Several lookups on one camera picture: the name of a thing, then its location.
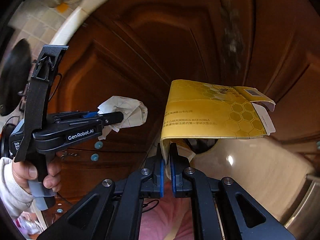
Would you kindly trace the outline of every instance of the sweater cuff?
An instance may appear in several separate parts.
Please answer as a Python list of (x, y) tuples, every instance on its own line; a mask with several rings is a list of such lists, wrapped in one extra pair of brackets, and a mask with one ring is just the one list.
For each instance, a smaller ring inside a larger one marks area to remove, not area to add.
[(22, 203), (30, 203), (33, 196), (20, 187), (12, 174), (12, 162), (4, 166), (4, 184), (9, 193)]

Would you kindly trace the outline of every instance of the hand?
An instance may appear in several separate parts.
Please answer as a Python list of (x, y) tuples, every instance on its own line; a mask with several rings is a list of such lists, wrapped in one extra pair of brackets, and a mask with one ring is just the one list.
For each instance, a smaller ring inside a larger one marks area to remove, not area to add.
[[(61, 189), (60, 171), (61, 160), (56, 156), (54, 160), (48, 164), (48, 176), (44, 178), (43, 185), (46, 188), (52, 188), (54, 192), (58, 192)], [(32, 180), (38, 177), (36, 167), (27, 161), (18, 163), (12, 161), (12, 174), (17, 184), (31, 194), (28, 179)]]

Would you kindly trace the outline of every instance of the pink cloth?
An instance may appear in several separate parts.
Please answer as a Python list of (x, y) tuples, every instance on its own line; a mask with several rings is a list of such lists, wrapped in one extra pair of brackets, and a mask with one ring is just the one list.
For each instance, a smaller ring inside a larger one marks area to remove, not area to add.
[[(159, 200), (158, 206), (142, 214), (139, 240), (163, 240), (171, 231), (173, 222), (185, 206), (190, 206), (190, 199), (175, 198), (172, 193), (171, 183), (165, 183), (164, 197)], [(192, 212), (190, 207), (182, 219), (175, 240), (193, 239)]]

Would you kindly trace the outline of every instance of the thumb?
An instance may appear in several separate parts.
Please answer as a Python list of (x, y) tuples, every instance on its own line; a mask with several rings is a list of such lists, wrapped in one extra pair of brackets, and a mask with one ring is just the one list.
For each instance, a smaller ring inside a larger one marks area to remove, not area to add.
[(38, 171), (34, 165), (30, 162), (12, 162), (12, 174), (19, 186), (23, 189), (28, 188), (28, 179), (36, 179), (38, 177)]

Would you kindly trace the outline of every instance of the crumpled white tissue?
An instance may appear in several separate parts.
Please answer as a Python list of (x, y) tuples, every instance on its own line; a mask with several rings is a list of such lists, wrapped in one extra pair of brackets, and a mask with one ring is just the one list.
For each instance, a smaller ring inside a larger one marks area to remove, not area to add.
[(123, 120), (121, 123), (105, 126), (102, 130), (102, 135), (98, 137), (103, 140), (114, 130), (119, 132), (120, 128), (140, 126), (147, 120), (148, 109), (137, 99), (112, 96), (107, 101), (104, 101), (98, 106), (98, 114), (106, 114), (111, 112), (122, 112)]

